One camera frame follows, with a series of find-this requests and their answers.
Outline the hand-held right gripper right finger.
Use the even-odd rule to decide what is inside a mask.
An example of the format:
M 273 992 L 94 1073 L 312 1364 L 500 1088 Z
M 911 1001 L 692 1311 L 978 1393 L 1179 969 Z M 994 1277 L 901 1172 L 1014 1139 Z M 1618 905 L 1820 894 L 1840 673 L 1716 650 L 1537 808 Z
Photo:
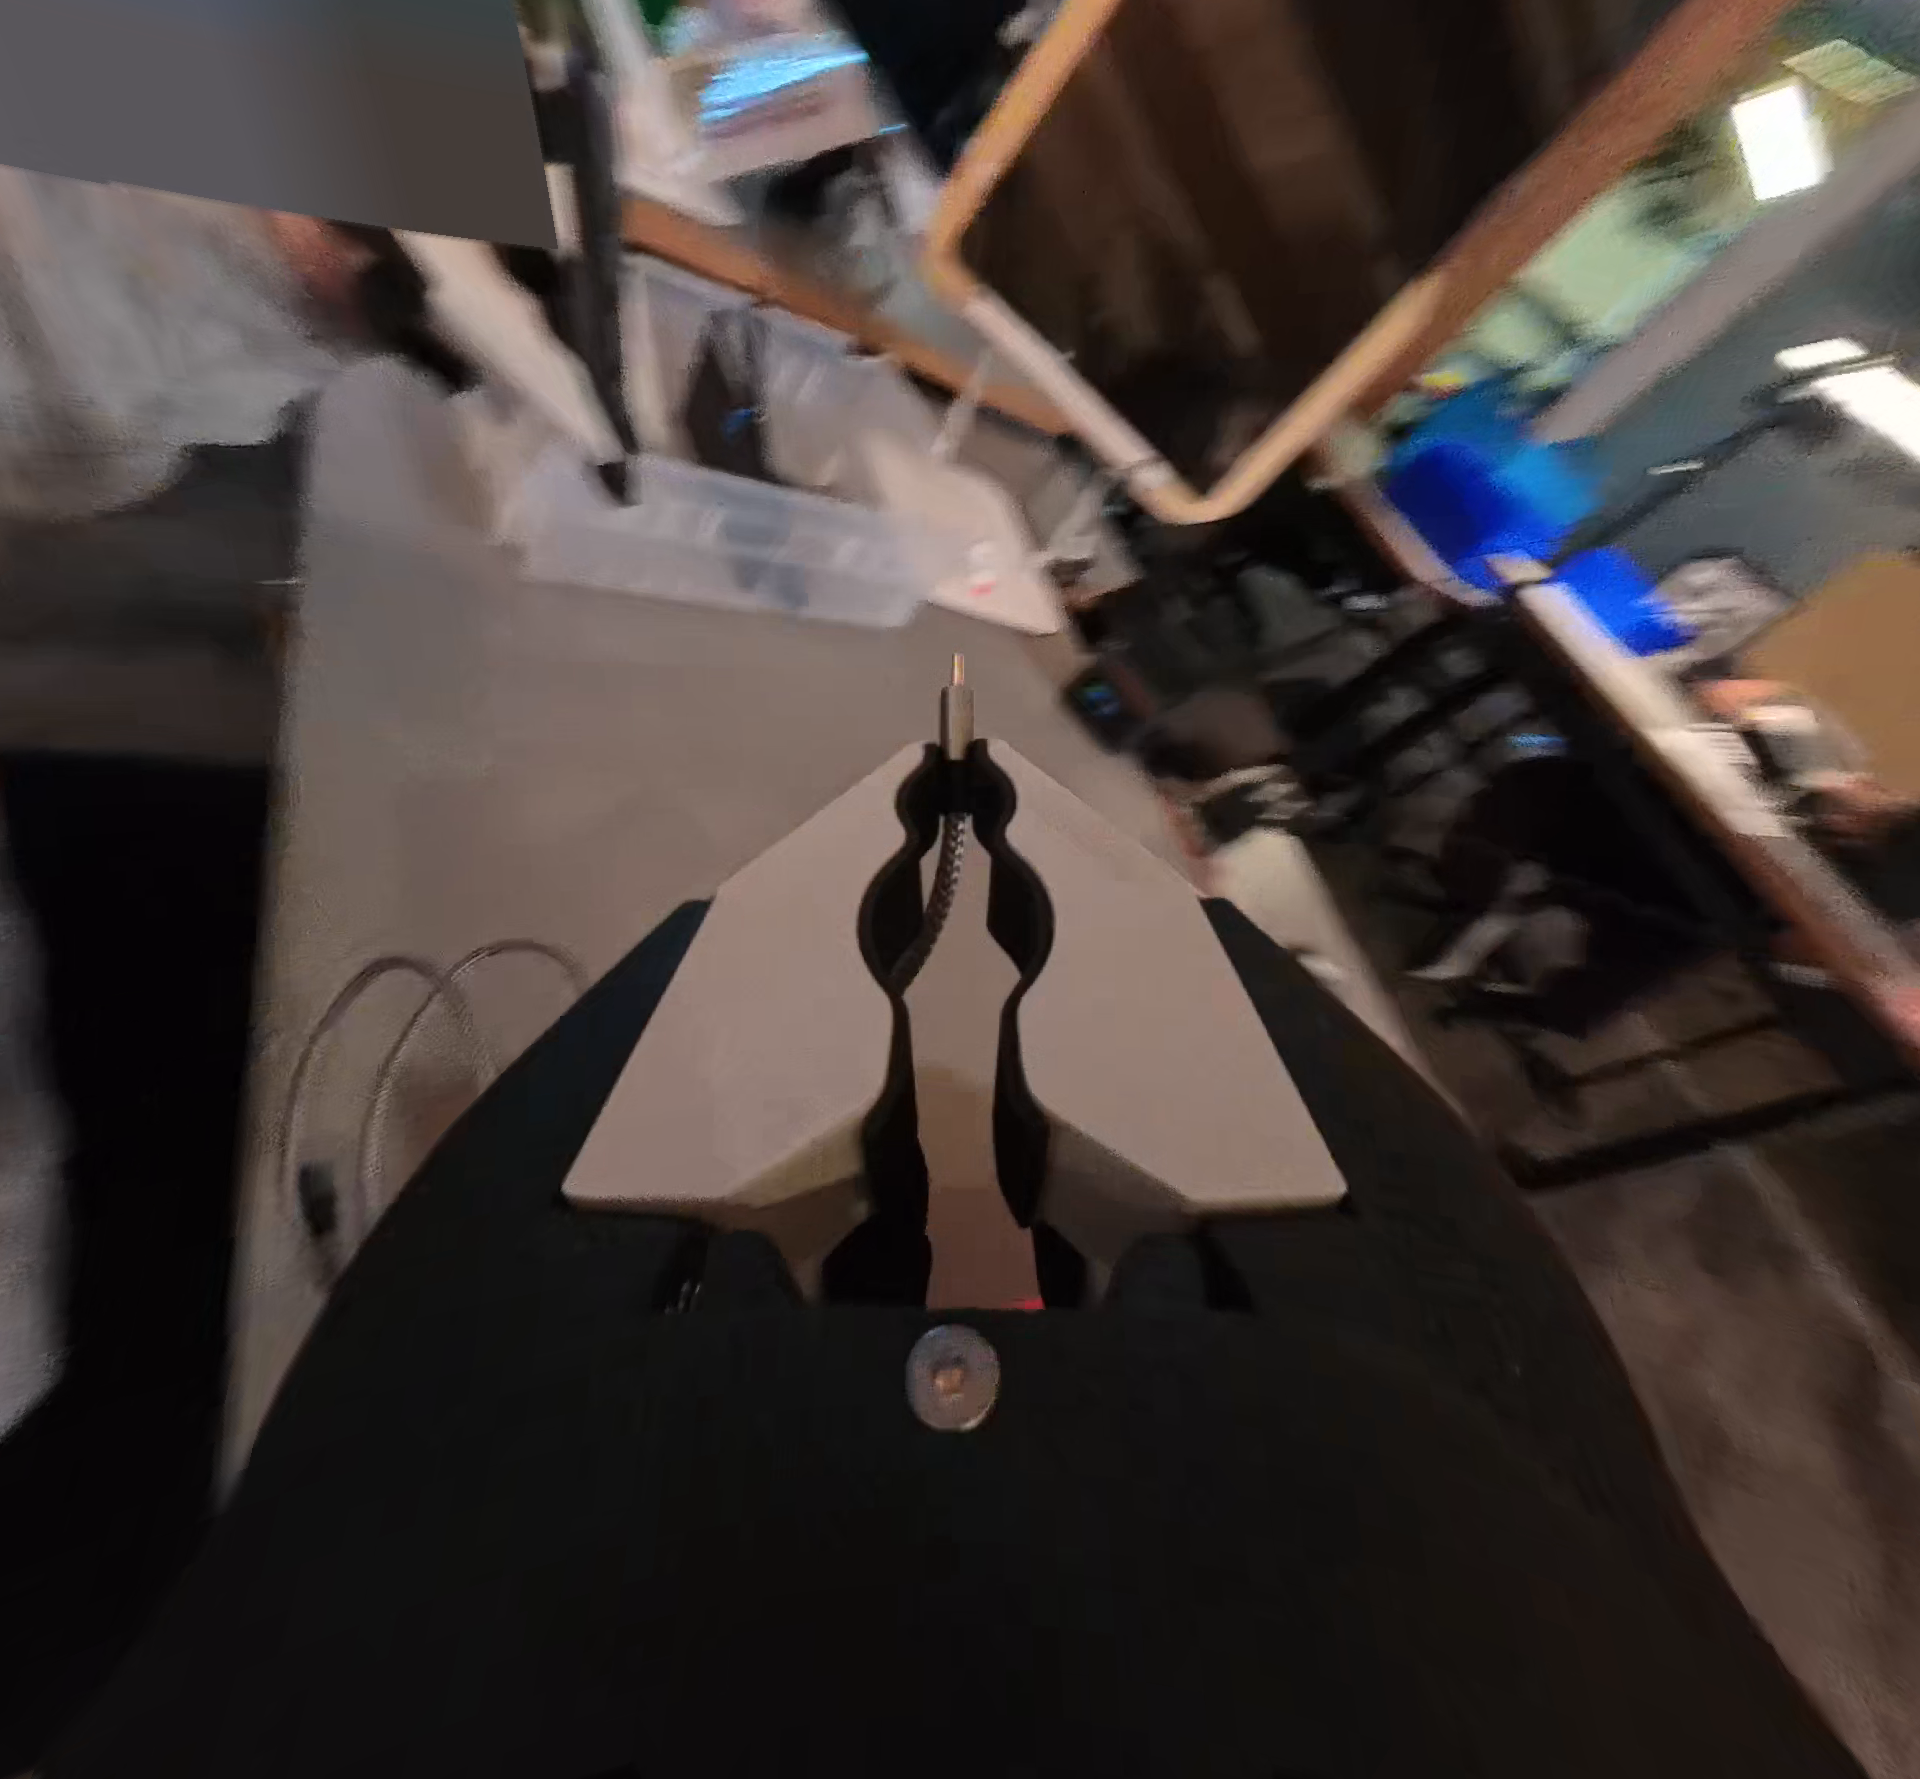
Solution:
M 1189 880 L 1001 740 L 966 776 L 1014 971 L 996 1180 L 1039 1306 L 1081 1307 L 1144 1240 L 1340 1210 L 1346 1177 Z

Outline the black stand pole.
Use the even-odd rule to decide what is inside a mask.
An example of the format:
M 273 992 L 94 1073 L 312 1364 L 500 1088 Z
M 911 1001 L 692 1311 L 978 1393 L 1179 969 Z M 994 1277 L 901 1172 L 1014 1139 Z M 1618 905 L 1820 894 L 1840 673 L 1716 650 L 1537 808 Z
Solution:
M 633 474 L 640 448 L 628 404 L 621 196 L 606 71 L 581 23 L 567 32 L 564 65 L 566 167 L 578 226 L 571 262 L 576 351 L 619 448 L 619 460 L 606 464 L 600 477 L 609 495 L 629 506 L 640 498 Z

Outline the wooden framed board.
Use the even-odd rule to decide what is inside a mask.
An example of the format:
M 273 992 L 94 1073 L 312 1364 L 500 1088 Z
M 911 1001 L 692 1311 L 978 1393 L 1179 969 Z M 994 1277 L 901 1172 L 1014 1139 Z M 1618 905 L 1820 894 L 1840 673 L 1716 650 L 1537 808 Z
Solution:
M 924 280 L 1149 518 L 1233 518 L 1795 3 L 1065 0 L 942 184 Z

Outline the blue plastic tote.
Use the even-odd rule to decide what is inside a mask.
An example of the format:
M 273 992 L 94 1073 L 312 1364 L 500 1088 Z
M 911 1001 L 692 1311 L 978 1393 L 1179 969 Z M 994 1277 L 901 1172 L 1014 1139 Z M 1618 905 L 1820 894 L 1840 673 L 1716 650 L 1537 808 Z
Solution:
M 1496 595 L 1500 557 L 1545 566 L 1588 509 L 1557 449 L 1528 438 L 1429 438 L 1387 464 L 1386 502 L 1468 587 Z

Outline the clear plastic bin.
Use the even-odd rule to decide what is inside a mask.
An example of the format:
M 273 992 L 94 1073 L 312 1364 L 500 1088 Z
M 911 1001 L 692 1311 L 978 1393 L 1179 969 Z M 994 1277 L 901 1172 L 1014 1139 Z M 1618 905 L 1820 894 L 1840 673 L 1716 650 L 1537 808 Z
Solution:
M 524 578 L 744 615 L 895 632 L 927 606 L 927 543 L 872 506 L 637 456 L 628 492 L 566 449 L 500 500 Z

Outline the blue plastic bin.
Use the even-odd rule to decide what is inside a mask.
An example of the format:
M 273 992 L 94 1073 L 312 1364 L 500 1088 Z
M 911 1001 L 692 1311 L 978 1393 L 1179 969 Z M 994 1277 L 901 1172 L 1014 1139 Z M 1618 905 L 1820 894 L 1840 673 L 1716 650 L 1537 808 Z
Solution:
M 1633 658 L 1680 653 L 1694 640 L 1693 623 L 1658 591 L 1647 573 L 1615 545 L 1575 552 L 1556 571 L 1556 583 L 1590 615 L 1608 640 Z

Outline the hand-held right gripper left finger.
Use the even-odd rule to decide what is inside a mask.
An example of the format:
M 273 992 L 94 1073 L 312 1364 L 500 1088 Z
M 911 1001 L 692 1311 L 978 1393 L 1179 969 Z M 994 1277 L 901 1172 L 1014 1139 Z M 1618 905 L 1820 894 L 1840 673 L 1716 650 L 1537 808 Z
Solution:
M 712 899 L 564 1178 L 587 1214 L 754 1234 L 830 1304 L 921 1307 L 906 996 L 952 911 L 962 766 L 909 746 Z

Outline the long wooden table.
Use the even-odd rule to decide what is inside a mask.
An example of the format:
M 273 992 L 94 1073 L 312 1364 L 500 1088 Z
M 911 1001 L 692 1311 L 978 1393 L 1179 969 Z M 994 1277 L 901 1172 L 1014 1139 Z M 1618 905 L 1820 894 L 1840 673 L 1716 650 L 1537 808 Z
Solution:
M 1618 645 L 1545 571 L 1493 556 L 1496 591 L 1458 581 L 1380 495 L 1364 458 L 1322 445 L 1310 485 L 1340 498 L 1397 574 L 1441 612 L 1463 615 L 1500 666 L 1595 754 L 1622 813 L 1669 861 L 1693 905 L 1749 959 L 1768 957 L 1767 920 L 1915 1071 L 1915 957 L 1869 905 L 1768 808 L 1754 773 L 1707 736 L 1655 666 Z

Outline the black power station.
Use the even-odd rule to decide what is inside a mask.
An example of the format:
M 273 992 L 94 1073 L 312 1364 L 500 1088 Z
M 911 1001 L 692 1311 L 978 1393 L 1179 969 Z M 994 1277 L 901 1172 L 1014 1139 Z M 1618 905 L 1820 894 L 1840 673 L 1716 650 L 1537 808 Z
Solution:
M 1067 679 L 1058 697 L 1071 721 L 1104 754 L 1131 757 L 1138 752 L 1139 712 L 1100 663 L 1086 663 Z

